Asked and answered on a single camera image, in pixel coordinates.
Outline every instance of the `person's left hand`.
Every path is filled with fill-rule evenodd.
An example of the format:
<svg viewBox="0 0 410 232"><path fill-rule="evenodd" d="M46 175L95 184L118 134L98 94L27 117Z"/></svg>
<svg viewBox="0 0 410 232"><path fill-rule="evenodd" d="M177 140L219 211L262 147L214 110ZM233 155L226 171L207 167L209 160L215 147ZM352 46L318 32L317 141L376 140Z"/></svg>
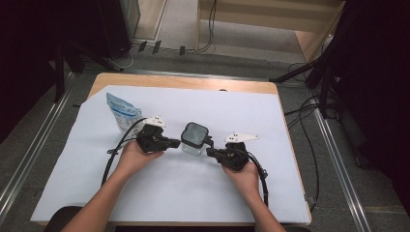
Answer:
<svg viewBox="0 0 410 232"><path fill-rule="evenodd" d="M133 140L126 144L118 161L116 172L126 175L127 178L143 168L148 162L163 155L163 152L144 153L138 143Z"/></svg>

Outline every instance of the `white plastic piece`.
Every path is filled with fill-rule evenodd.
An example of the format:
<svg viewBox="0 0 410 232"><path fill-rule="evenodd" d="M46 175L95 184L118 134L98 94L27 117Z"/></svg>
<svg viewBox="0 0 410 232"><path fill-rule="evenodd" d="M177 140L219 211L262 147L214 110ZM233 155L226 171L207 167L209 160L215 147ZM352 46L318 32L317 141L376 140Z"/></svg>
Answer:
<svg viewBox="0 0 410 232"><path fill-rule="evenodd" d="M233 132L231 135L225 138L225 142L240 143L240 142L245 142L245 141L258 139L258 138L259 138L258 135Z"/></svg>
<svg viewBox="0 0 410 232"><path fill-rule="evenodd" d="M148 124L148 125L152 125L152 126L157 126L157 127L161 127L161 128L166 127L165 121L162 119L161 116L156 116L156 117L152 117L152 118L147 118L147 119L144 120L144 124Z"/></svg>

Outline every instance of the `metal frame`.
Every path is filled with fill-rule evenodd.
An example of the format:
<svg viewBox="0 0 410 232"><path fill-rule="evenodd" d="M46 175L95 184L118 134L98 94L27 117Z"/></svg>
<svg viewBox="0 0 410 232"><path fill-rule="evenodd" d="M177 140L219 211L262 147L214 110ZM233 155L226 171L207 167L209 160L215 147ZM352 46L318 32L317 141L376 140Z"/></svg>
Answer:
<svg viewBox="0 0 410 232"><path fill-rule="evenodd" d="M15 199L22 188L24 181L26 180L28 173L34 165L37 157L39 156L40 151L43 148L45 141L48 138L51 130L54 127L55 122L61 114L61 111L64 108L64 105L67 102L67 99L72 90L73 84L75 82L75 76L72 72L69 73L67 77L67 91L64 93L59 102L55 103L48 112L46 118L36 136L34 137L32 143L27 149L24 157L21 159L20 164L18 165L15 173L13 174L11 180L6 185L5 189L0 196L0 225L3 223L6 218L7 213L11 209Z"/></svg>
<svg viewBox="0 0 410 232"><path fill-rule="evenodd" d="M173 75L173 76L183 76L183 77L200 77L200 78L220 78L220 79L233 79L233 80L250 80L250 81L268 81L263 78L250 78L250 77L238 77L238 76L227 76L227 75L212 75L212 74L195 74L195 73L182 73L182 72L151 72L151 71L135 71L135 74L147 74L147 75ZM55 103L48 115L46 116L41 128L36 134L33 142L25 153L23 159L21 160L18 168L16 169L12 179L7 184L6 188L0 196L0 225L3 223L8 211L11 209L15 198L17 197L21 187L27 178L28 173L33 167L43 145L54 127L56 120L61 114L68 97L70 96L71 90L75 83L75 76L73 73L69 73L67 84L67 91L64 93L61 100ZM285 87L298 87L300 84L277 84L278 86ZM337 144L332 136L331 129L327 120L324 120L321 116L319 110L315 110L315 116L320 130L322 131L323 137L325 139L326 145L328 147L329 153L331 155L332 162L335 166L337 177L339 178L340 185L342 187L343 193L345 195L347 204L349 206L352 217L356 223L358 231L369 232L371 231L369 223L366 218L366 213L359 199L357 192L355 191L347 170L343 164L340 152L337 148Z"/></svg>
<svg viewBox="0 0 410 232"><path fill-rule="evenodd" d="M316 99L313 99L312 103L318 103L318 101ZM343 159L333 138L328 121L323 119L319 109L314 110L314 115L316 116L317 123L320 130L322 131L323 138L325 139L326 146L328 147L329 154L335 166L338 180L340 181L344 197L346 198L347 205L349 206L352 218L356 223L356 227L360 232L370 232L371 229L366 218L365 210L362 206L357 192L355 191L355 188L353 187L346 167L344 166Z"/></svg>

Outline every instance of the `white sheet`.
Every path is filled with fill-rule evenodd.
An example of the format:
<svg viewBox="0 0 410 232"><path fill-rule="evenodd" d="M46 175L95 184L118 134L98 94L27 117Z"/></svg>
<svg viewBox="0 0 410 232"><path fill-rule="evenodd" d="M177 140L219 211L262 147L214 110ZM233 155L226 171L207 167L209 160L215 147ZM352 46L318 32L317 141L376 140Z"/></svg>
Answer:
<svg viewBox="0 0 410 232"><path fill-rule="evenodd" d="M310 223L277 95L131 86L107 86L81 106L31 220L49 221L64 206L83 206L99 189L106 151L122 136L106 92L142 108L144 117L161 115L167 137L180 139L189 122L207 127L216 148L233 131L257 134L260 139L246 145L269 173L271 211L280 222ZM188 155L181 147L168 149L129 180L110 221L254 222L216 160Z"/></svg>

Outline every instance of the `black cable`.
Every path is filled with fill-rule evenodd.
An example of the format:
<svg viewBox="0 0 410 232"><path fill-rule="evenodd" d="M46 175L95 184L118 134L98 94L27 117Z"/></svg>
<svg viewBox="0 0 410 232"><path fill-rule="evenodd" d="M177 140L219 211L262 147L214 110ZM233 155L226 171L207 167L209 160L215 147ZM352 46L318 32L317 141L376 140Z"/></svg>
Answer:
<svg viewBox="0 0 410 232"><path fill-rule="evenodd" d="M290 68L292 67L292 66L294 66L294 65L304 65L305 63L293 63L293 64L291 64L289 67L287 67L287 73L290 73ZM304 80L301 80L301 79L298 79L298 78L296 78L296 76L293 76L292 77L294 80L296 80L296 81L304 81Z"/></svg>
<svg viewBox="0 0 410 232"><path fill-rule="evenodd" d="M308 145L309 145L309 147L310 147L311 154L312 154L312 156L313 156L314 169L315 169L315 175L316 175L316 193L315 193L315 195L314 195L314 202L313 202L313 204L309 207L310 212L313 212L314 207L316 206L316 202L317 202L317 200L318 200L318 198L319 198L319 191L320 191L320 188L319 188L319 183L320 183L320 181L319 181L319 168L318 168L318 165L317 165L316 154L314 153L314 150L313 150L313 145L311 144L310 138L308 137L308 133L307 133L307 131L306 131L305 125L304 125L303 122L302 122L303 119L306 118L307 116L302 117L302 112L304 111L304 110L303 110L304 107L306 107L305 104L306 104L308 101L310 101L311 99L316 98L316 97L317 97L317 96L312 96L312 97L308 98L307 100L305 100L305 101L302 103L301 107L299 108L299 113L298 113L298 118L297 118L297 119L299 120L299 123L301 124L301 127L302 127L302 130L303 130L303 132L304 132L304 135L305 135L305 137L307 138L307 142L308 142Z"/></svg>
<svg viewBox="0 0 410 232"><path fill-rule="evenodd" d="M175 52L180 52L180 49L176 48L167 48L167 47L160 47L160 50L170 50L170 51L175 51ZM206 53L201 53L201 52L196 52L195 49L186 49L187 53L194 53L198 55L213 55L213 54L206 54Z"/></svg>
<svg viewBox="0 0 410 232"><path fill-rule="evenodd" d="M256 165L257 172L259 174L259 179L260 179L260 182L262 183L263 202L265 202L265 205L269 207L269 192L268 192L268 186L266 185L266 181L265 181L267 177L266 170L262 168L262 165L260 165L259 161L256 159L256 157L252 153L248 152L248 157Z"/></svg>
<svg viewBox="0 0 410 232"><path fill-rule="evenodd" d="M132 139L126 139L126 137L128 136L128 134L130 133L130 131L131 131L137 124L139 124L140 122L142 122L142 121L145 120L145 119L146 119L146 118L142 118L142 119L137 120L135 123L133 123L133 124L129 127L129 129L126 131L126 133L124 133L124 135L123 135L123 137L121 138L120 142L118 143L117 147L114 148L114 149L112 149L112 150L109 150L109 151L108 151L108 152L111 154L111 158L109 158L108 163L106 164L105 171L104 171L103 176L102 176L102 185L105 183L106 178L107 178L107 176L108 176L109 169L111 168L111 164L112 164L112 162L114 161L115 156L118 154L118 151L121 149L121 146L123 145L123 143L126 142L126 141L129 141L129 140L132 140L132 139L133 139L133 138L132 138Z"/></svg>
<svg viewBox="0 0 410 232"><path fill-rule="evenodd" d="M308 104L308 105L305 105L303 108L299 108L299 109L295 109L295 110L286 112L283 115L288 116L288 115L291 115L291 114L294 114L294 113L298 113L299 111L301 111L301 109L310 108L310 107L313 107L313 106L316 106L316 105L319 105L319 104L318 103Z"/></svg>
<svg viewBox="0 0 410 232"><path fill-rule="evenodd" d="M215 13L216 12L217 12L217 0L214 1L214 4L212 5L211 11L209 13L209 18L208 18L209 40L208 40L208 43L204 47L199 48L197 50L187 49L187 51L195 51L195 53L205 52L212 45L212 43L214 42L214 23L215 23Z"/></svg>
<svg viewBox="0 0 410 232"><path fill-rule="evenodd" d="M308 116L309 116L316 108L318 108L318 107L319 107L319 106L314 107L314 108L310 111L310 113L309 113L308 115L305 115L305 116L302 117L302 118L300 118L299 116L296 117L292 122L290 122L290 123L287 125L287 129L290 130L291 128L293 128L293 126L295 126L295 125L298 123L299 120L308 117Z"/></svg>
<svg viewBox="0 0 410 232"><path fill-rule="evenodd" d="M316 202L317 202L317 200L319 199L319 191L320 191L320 189L319 189L319 168L318 168L318 166L317 166L317 159L316 159L316 154L314 153L314 150L313 150L313 145L311 144L310 138L308 137L307 130L305 129L305 126L304 126L304 124L303 124L302 121L303 121L303 120L302 120L302 118L301 118L301 119L299 120L299 123L301 124L301 127L302 127L302 130L304 131L305 137L307 138L307 142L308 142L308 145L309 145L309 147L310 147L311 154L312 154L312 156L313 156L314 170L315 170L315 174L316 174L316 193L315 193L315 196L314 196L314 202L313 202L313 204L309 207L310 212L313 212L314 207L316 206Z"/></svg>

